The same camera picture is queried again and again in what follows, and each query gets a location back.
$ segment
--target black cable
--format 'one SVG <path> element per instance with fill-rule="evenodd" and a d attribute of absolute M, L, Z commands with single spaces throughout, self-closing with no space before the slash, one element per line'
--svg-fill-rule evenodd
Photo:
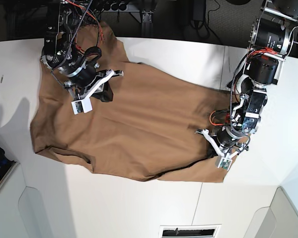
<path fill-rule="evenodd" d="M 118 12 L 117 12 L 117 19 L 116 19 L 116 22 L 119 23 L 119 9 L 118 9 Z"/>
<path fill-rule="evenodd" d="M 238 70 L 240 68 L 240 66 L 242 65 L 242 63 L 244 62 L 244 60 L 246 59 L 247 57 L 247 54 L 244 55 L 244 57 L 242 58 L 242 60 L 238 63 L 238 66 L 234 72 L 234 75 L 233 75 L 233 79 L 232 79 L 232 85 L 230 87 L 230 92 L 229 92 L 229 123 L 230 123 L 230 127 L 233 128 L 232 126 L 232 101 L 233 101 L 233 89 L 234 89 L 234 82 L 235 82 L 235 79 L 236 79 L 236 76 L 237 76 L 237 73 L 238 73 Z"/>
<path fill-rule="evenodd" d="M 217 0 L 214 0 L 219 6 L 218 6 L 218 8 L 216 8 L 216 9 L 212 9 L 212 10 L 209 10 L 208 11 L 208 21 L 207 21 L 207 24 L 209 24 L 209 21 L 210 21 L 210 12 L 211 11 L 217 11 L 217 10 L 219 10 L 220 8 L 221 8 L 221 5 L 217 2 Z"/>
<path fill-rule="evenodd" d="M 223 45 L 223 42 L 221 41 L 221 39 L 220 39 L 220 37 L 218 37 L 218 35 L 210 28 L 210 25 L 209 25 L 209 22 L 210 22 L 210 12 L 211 11 L 217 11 L 217 10 L 219 10 L 220 8 L 221 8 L 221 5 L 217 2 L 217 0 L 214 0 L 219 6 L 218 6 L 218 8 L 216 8 L 216 9 L 213 9 L 213 10 L 209 10 L 208 11 L 208 20 L 207 20 L 207 22 L 206 22 L 206 26 L 205 27 L 207 27 L 214 35 L 215 35 L 215 37 L 217 38 L 217 40 L 219 41 L 219 43 L 221 44 L 221 45 Z"/>
<path fill-rule="evenodd" d="M 104 10 L 102 10 L 101 12 L 99 12 L 99 14 L 97 15 L 97 19 L 100 16 L 100 18 L 98 19 L 99 21 L 101 20 L 101 14 L 104 12 Z"/>
<path fill-rule="evenodd" d="M 242 67 L 242 69 L 238 72 L 238 74 L 237 74 L 237 81 L 236 81 L 236 83 L 235 83 L 235 90 L 237 91 L 237 93 L 238 94 L 240 94 L 239 93 L 239 91 L 238 91 L 238 89 L 237 89 L 237 84 L 238 84 L 238 81 L 239 81 L 239 79 L 242 77 L 242 75 L 243 75 L 243 68 L 244 68 L 244 66 L 245 65 L 243 65 L 243 67 Z M 236 101 L 238 101 L 238 102 L 240 102 L 240 100 L 237 98 L 237 96 L 236 96 L 236 94 L 235 94 L 235 98 L 236 98 Z"/>
<path fill-rule="evenodd" d="M 221 39 L 218 37 L 218 35 L 209 27 L 209 25 L 206 23 L 206 26 L 205 27 L 207 27 L 214 35 L 215 35 L 215 37 L 217 38 L 217 40 L 219 41 L 219 43 L 221 44 L 221 45 L 223 45 L 223 42 L 221 41 Z"/>
<path fill-rule="evenodd" d="M 53 73 L 53 71 L 51 71 L 51 75 L 53 76 L 53 78 L 62 86 L 62 87 L 64 87 L 64 84 L 62 84 L 59 80 L 58 80 L 58 78 L 54 75 L 54 73 Z"/>
<path fill-rule="evenodd" d="M 221 120 L 219 118 L 217 118 L 218 116 L 220 116 L 221 114 L 227 114 L 228 113 L 228 109 L 223 109 L 223 110 L 217 110 L 215 111 L 214 113 L 211 114 L 212 118 L 211 118 L 211 121 L 214 122 L 214 119 L 218 119 L 218 120 Z"/>
<path fill-rule="evenodd" d="M 207 31 L 207 34 L 206 34 L 205 36 L 201 36 L 201 35 L 200 35 L 199 29 L 201 29 L 201 28 L 205 25 L 204 22 L 205 22 L 205 21 L 203 21 L 202 24 L 201 24 L 201 26 L 199 27 L 199 21 L 194 21 L 194 26 L 195 26 L 195 27 L 193 27 L 193 29 L 196 30 L 197 35 L 198 35 L 198 37 L 200 38 L 200 40 L 206 40 L 206 39 L 208 39 L 208 38 L 210 37 L 210 32 L 209 32 L 209 30 L 207 29 L 207 27 L 205 28 L 206 31 Z"/>
<path fill-rule="evenodd" d="M 238 154 L 241 154 L 241 153 L 248 147 L 248 145 L 249 145 L 249 143 L 250 143 L 250 136 L 247 135 L 247 137 L 248 137 L 248 140 L 247 140 L 246 145 L 244 146 L 244 148 L 243 148 Z"/>

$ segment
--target brown cloth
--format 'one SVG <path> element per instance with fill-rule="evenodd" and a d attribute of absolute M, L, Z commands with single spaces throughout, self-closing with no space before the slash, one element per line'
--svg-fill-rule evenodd
<path fill-rule="evenodd" d="M 226 108 L 228 95 L 129 62 L 123 43 L 105 23 L 102 28 L 101 69 L 125 73 L 109 81 L 113 102 L 91 98 L 93 111 L 74 115 L 72 97 L 42 66 L 39 108 L 31 123 L 35 153 L 82 165 L 92 173 L 139 181 L 222 182 L 227 171 L 216 168 L 216 158 L 162 176 L 159 173 L 206 156 L 207 141 L 195 129 L 210 127 L 210 113 Z M 79 31 L 77 43 L 82 49 L 96 41 L 96 27 Z"/>

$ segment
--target table surface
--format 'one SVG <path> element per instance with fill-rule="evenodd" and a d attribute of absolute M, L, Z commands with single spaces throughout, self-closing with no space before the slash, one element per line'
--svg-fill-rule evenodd
<path fill-rule="evenodd" d="M 246 53 L 203 43 L 119 39 L 130 61 L 219 90 Z M 38 107 L 42 46 L 42 39 L 0 42 L 0 146 L 21 163 L 26 185 L 41 192 L 56 238 L 139 233 L 154 238 L 160 225 L 191 224 L 222 224 L 218 238 L 242 238 L 256 210 L 270 205 L 298 164 L 298 59 L 293 58 L 278 86 L 269 87 L 262 125 L 224 183 L 137 182 L 35 155 L 29 125 Z"/>

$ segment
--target air vent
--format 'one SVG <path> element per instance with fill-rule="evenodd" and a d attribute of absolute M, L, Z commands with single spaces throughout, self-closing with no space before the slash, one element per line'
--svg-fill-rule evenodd
<path fill-rule="evenodd" d="M 161 226 L 159 238 L 216 238 L 220 225 Z"/>

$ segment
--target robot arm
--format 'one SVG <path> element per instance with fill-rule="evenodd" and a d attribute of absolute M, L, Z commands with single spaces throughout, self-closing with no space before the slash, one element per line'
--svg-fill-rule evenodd
<path fill-rule="evenodd" d="M 89 10 L 93 0 L 83 0 L 78 4 L 70 1 L 50 4 L 47 14 L 47 31 L 44 37 L 44 48 L 41 60 L 51 70 L 57 82 L 73 97 L 72 108 L 74 114 L 87 113 L 92 110 L 90 97 L 102 102 L 111 102 L 113 92 L 109 80 L 115 76 L 123 76 L 123 72 L 113 70 L 97 71 L 97 60 L 101 57 L 98 39 L 95 46 L 86 51 L 76 44 L 76 35 L 85 21 L 86 14 L 93 16 L 97 28 L 98 38 L 101 38 L 101 26 L 94 13 Z M 62 84 L 53 71 L 57 69 L 69 80 Z"/>
<path fill-rule="evenodd" d="M 230 88 L 229 109 L 213 112 L 210 121 L 214 131 L 198 129 L 210 143 L 208 154 L 218 155 L 216 166 L 229 170 L 234 156 L 248 150 L 250 135 L 256 133 L 261 112 L 267 103 L 266 87 L 277 84 L 282 66 L 293 46 L 298 28 L 298 0 L 264 0 L 261 17 L 253 24 L 248 53 L 234 72 Z M 241 93 L 233 102 L 233 92 L 240 81 Z M 226 115 L 221 124 L 213 119 Z"/>

